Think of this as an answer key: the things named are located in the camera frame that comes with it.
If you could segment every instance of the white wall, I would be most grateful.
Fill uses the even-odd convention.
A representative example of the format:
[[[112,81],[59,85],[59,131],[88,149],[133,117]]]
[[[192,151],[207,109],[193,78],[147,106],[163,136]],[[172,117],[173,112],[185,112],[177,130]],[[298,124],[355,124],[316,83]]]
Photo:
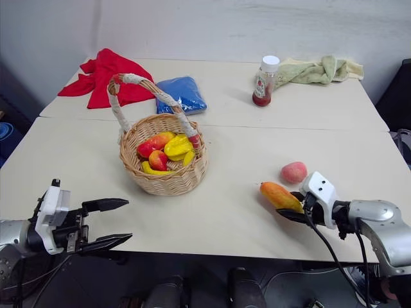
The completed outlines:
[[[410,58],[409,0],[0,0],[0,54],[44,106],[86,56],[258,62],[262,55],[365,66],[376,103]]]
[[[2,61],[39,100],[38,109],[56,96],[94,51],[95,6],[95,1],[84,0],[0,0]],[[16,103],[23,111],[33,108]]]
[[[98,47],[144,58],[258,62],[265,54],[365,66],[376,103],[411,57],[409,0],[103,0]]]

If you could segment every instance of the pink peach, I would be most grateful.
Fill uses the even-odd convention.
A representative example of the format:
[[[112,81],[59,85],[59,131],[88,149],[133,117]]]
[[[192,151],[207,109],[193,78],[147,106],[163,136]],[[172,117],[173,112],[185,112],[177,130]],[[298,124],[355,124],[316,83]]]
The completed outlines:
[[[292,184],[301,183],[307,176],[307,167],[303,162],[292,162],[282,168],[281,176]]]

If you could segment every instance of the blue plastic bag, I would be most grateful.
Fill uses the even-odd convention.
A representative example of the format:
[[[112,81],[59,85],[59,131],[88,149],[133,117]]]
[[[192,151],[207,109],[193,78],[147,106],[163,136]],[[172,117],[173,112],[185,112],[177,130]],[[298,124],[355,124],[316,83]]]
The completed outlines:
[[[160,81],[157,86],[178,101],[186,114],[197,114],[207,109],[195,80],[189,76]],[[155,103],[158,114],[173,113],[173,110],[158,98]]]

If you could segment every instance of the basket handle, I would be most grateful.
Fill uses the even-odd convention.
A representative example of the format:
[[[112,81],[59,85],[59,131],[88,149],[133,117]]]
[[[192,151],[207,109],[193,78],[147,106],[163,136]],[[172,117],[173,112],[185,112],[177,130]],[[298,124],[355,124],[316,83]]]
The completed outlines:
[[[179,119],[184,133],[186,133],[188,140],[193,144],[193,148],[198,154],[201,149],[201,141],[200,141],[200,134],[199,132],[194,129],[183,109],[179,103],[177,103],[169,94],[165,93],[163,90],[158,88],[154,83],[150,80],[138,76],[136,74],[115,74],[109,81],[109,86],[107,90],[109,92],[109,101],[112,108],[114,115],[116,116],[121,128],[124,132],[128,132],[131,129],[131,124],[126,120],[124,114],[121,111],[120,104],[118,102],[117,93],[119,92],[119,84],[123,83],[134,83],[136,85],[140,85],[143,88],[149,90],[152,94],[155,95],[156,98],[165,102],[168,106],[171,107],[177,119]]]

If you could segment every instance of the green towel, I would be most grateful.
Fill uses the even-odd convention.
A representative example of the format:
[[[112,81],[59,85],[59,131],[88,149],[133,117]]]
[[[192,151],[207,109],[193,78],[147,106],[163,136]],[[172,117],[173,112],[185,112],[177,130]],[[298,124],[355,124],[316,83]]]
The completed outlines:
[[[289,58],[280,64],[275,88],[288,82],[326,85],[332,81],[344,81],[348,78],[362,80],[363,77],[362,65],[349,60],[337,60],[334,56],[323,56],[319,63]]]

